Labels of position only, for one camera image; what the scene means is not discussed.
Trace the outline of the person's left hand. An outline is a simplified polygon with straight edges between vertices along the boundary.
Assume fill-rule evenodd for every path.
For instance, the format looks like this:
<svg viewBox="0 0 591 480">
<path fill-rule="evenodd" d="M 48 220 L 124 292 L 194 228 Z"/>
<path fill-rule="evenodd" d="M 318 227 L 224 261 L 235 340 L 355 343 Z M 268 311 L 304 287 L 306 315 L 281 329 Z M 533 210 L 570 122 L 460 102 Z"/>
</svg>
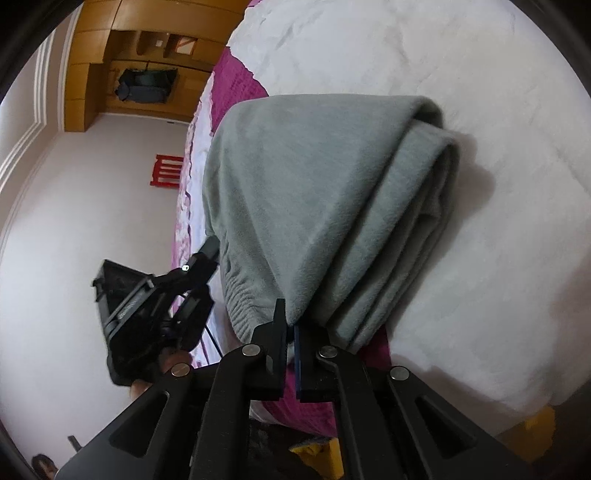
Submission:
<svg viewBox="0 0 591 480">
<path fill-rule="evenodd" d="M 176 364 L 185 363 L 192 364 L 192 355 L 184 350 L 164 349 L 159 355 L 158 365 L 161 374 L 165 374 Z M 141 379 L 135 380 L 129 388 L 130 400 L 134 402 L 137 400 L 149 387 L 150 382 Z"/>
</svg>

